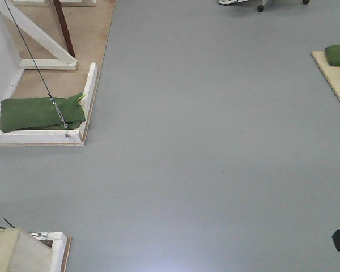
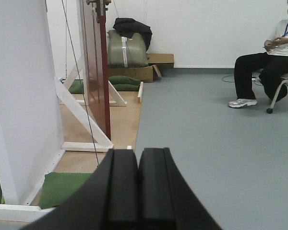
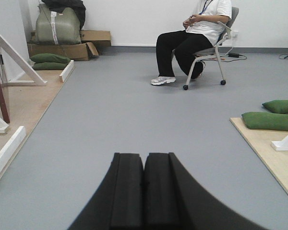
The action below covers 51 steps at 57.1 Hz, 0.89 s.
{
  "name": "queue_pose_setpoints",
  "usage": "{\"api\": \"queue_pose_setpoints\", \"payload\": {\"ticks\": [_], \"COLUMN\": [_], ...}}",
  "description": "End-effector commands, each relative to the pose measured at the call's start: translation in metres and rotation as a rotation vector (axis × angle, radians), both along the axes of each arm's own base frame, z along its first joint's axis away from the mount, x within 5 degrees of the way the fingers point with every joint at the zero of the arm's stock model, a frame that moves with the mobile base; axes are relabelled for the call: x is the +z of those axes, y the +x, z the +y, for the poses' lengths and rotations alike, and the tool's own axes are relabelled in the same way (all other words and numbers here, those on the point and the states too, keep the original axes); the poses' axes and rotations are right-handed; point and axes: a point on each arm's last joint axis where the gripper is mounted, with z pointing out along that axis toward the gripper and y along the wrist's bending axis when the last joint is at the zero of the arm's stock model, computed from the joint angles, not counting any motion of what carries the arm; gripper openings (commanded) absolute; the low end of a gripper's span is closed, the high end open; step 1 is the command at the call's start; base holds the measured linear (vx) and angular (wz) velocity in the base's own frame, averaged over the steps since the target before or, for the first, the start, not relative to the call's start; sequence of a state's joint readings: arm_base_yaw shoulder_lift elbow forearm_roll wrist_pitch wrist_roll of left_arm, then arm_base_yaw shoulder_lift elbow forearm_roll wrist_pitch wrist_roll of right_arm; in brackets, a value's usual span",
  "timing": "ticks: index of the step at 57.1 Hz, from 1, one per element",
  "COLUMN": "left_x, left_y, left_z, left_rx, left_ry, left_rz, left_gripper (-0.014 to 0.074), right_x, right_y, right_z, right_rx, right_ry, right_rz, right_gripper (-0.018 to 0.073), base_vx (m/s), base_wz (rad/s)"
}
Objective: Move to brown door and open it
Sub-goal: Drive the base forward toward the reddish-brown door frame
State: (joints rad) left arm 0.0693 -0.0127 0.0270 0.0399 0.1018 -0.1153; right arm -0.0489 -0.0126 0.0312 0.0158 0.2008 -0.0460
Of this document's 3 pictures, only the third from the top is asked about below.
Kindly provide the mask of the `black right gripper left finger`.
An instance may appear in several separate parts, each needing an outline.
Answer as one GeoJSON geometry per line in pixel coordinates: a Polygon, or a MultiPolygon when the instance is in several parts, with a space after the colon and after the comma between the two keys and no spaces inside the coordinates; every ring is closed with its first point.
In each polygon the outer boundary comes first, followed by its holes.
{"type": "Polygon", "coordinates": [[[103,181],[71,230],[141,230],[143,164],[139,154],[115,153],[103,181]]]}

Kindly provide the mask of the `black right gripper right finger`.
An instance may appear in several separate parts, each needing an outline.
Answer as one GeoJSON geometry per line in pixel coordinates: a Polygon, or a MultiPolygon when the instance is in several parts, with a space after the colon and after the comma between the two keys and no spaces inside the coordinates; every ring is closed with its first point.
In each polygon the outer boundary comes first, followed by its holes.
{"type": "Polygon", "coordinates": [[[150,153],[144,181],[146,230],[263,229],[203,188],[174,153],[150,153]]]}

